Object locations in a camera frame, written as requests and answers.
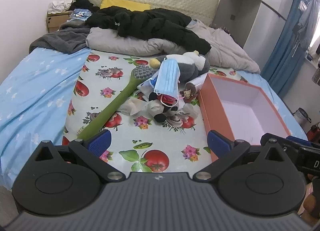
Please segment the small brown figurine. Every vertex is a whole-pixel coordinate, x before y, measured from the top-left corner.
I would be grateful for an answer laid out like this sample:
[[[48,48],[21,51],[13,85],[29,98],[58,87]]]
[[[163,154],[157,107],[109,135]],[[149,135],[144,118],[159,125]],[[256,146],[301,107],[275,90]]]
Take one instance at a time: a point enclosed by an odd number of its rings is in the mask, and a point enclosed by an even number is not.
[[[180,91],[180,96],[185,103],[192,103],[197,98],[197,93],[192,94],[191,90]]]

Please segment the white tissue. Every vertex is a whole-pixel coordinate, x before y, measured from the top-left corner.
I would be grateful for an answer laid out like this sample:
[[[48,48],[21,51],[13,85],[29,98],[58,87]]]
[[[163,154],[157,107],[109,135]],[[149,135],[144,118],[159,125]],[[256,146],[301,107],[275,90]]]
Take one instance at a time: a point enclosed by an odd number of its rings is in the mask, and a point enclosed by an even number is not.
[[[118,108],[118,111],[133,116],[142,111],[146,105],[146,101],[130,97]]]

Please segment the red foil wrapper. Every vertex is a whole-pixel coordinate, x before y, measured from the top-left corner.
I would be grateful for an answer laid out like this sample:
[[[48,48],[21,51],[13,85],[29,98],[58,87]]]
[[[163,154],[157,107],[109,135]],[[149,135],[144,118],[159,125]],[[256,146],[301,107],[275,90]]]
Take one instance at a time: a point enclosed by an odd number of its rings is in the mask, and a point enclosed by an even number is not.
[[[175,106],[178,104],[178,100],[169,95],[161,95],[160,102],[168,107]]]

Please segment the large grey penguin plush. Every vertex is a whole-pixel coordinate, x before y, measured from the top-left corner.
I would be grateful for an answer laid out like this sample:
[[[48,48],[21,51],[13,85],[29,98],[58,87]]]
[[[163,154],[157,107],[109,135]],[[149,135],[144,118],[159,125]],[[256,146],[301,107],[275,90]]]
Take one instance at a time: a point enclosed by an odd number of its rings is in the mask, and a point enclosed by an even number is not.
[[[199,54],[198,51],[185,52],[182,55],[161,55],[151,59],[149,61],[149,65],[151,68],[158,70],[165,59],[173,59],[177,61],[180,69],[179,81],[181,83],[186,83],[207,73],[210,68],[209,61],[203,55]]]

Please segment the small panda plush toy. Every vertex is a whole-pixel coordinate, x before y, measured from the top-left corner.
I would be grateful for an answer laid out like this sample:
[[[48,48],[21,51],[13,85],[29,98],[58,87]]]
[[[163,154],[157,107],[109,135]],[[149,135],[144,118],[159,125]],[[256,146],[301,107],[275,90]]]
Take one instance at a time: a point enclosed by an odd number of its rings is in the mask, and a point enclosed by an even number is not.
[[[175,115],[179,110],[181,110],[185,104],[183,99],[178,101],[175,106],[165,106],[160,102],[161,95],[152,92],[149,95],[149,101],[147,104],[147,111],[153,117],[157,123],[163,123],[166,121],[167,117]]]

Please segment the blue white plastic bag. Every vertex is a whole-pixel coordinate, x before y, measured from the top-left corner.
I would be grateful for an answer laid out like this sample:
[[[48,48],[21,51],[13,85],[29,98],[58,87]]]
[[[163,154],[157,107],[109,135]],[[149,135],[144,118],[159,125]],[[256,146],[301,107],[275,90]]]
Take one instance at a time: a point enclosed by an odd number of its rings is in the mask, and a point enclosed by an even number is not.
[[[143,83],[137,86],[137,89],[142,92],[145,96],[149,96],[155,88],[158,79],[158,74],[154,74],[151,78],[147,79]]]

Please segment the wooden nightstand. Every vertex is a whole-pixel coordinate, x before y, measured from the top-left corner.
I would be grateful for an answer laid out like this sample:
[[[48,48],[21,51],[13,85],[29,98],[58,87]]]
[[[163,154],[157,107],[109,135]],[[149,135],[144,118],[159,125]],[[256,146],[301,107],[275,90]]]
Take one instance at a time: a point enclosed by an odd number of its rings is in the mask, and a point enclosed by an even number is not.
[[[55,32],[59,27],[70,20],[70,16],[73,11],[66,11],[61,13],[47,14],[46,25],[49,33]]]

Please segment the white clothes pile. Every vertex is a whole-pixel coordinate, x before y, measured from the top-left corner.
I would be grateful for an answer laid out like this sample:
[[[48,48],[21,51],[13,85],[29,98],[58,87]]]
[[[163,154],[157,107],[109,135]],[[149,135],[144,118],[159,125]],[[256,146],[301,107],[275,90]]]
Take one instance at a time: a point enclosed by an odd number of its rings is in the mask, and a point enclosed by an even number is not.
[[[66,12],[71,6],[72,0],[55,0],[49,3],[47,13],[57,14]]]

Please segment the orange cardboard box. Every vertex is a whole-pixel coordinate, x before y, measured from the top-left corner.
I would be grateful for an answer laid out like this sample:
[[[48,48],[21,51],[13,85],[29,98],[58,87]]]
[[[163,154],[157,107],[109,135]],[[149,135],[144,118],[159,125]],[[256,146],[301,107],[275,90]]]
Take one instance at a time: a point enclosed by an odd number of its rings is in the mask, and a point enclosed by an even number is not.
[[[287,137],[291,133],[274,104],[257,86],[208,74],[199,95],[204,127],[230,140],[259,145],[265,133]]]

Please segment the green plush lotus stem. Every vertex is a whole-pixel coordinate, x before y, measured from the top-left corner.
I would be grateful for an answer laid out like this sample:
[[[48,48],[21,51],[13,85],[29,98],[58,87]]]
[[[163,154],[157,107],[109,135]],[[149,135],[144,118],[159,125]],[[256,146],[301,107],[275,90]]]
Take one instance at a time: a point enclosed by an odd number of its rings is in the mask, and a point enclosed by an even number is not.
[[[78,135],[78,139],[88,140],[99,133],[104,124],[112,117],[118,108],[130,97],[138,85],[145,82],[156,72],[150,66],[137,66],[130,75],[126,87],[90,122]]]

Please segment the dark grey blanket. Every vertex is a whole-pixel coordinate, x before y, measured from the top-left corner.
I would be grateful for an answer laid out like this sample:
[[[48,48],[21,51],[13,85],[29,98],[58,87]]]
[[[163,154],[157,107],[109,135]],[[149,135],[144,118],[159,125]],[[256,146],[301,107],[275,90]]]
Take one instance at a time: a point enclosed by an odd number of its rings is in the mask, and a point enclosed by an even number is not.
[[[66,54],[75,53],[86,48],[86,38],[90,27],[83,21],[65,22],[60,29],[47,33],[33,41],[29,46],[29,53],[36,48],[56,50]]]

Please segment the black jacket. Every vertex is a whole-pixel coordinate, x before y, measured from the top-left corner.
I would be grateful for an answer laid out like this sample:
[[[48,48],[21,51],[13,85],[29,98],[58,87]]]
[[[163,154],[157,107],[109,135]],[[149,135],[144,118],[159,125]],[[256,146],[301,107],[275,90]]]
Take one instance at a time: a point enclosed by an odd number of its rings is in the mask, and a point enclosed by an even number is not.
[[[121,37],[131,36],[142,40],[166,39],[186,51],[197,50],[202,55],[206,55],[211,49],[211,45],[205,39],[187,29],[191,17],[178,11],[162,8],[130,11],[119,6],[99,9],[89,0],[73,1],[69,10],[75,9],[92,12],[86,20],[86,25],[90,28],[116,30]]]

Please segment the blue surgical face mask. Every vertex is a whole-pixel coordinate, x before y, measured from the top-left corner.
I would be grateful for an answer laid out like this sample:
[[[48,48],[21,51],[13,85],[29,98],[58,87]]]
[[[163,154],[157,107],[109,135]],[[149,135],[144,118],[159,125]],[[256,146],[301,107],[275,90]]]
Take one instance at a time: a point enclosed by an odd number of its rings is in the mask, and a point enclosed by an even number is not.
[[[165,59],[159,68],[157,81],[154,87],[156,94],[164,94],[178,99],[178,80],[180,68],[175,59]]]

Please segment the clear plastic wrapper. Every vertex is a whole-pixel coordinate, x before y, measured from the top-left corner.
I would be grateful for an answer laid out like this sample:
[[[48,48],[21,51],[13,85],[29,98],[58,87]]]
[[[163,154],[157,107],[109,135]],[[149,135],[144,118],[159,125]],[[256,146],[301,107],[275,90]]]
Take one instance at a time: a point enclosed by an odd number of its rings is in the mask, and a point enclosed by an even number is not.
[[[199,107],[192,104],[184,104],[182,111],[193,119],[197,119],[199,116]]]

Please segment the white cylindrical can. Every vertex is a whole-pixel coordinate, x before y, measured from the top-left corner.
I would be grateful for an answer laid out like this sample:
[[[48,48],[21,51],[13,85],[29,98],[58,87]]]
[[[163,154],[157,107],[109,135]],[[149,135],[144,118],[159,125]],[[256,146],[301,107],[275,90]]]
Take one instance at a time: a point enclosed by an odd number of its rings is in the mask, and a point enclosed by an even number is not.
[[[200,91],[206,79],[207,73],[198,76],[195,79],[190,80],[184,86],[184,91],[188,92],[190,95],[195,95]]]

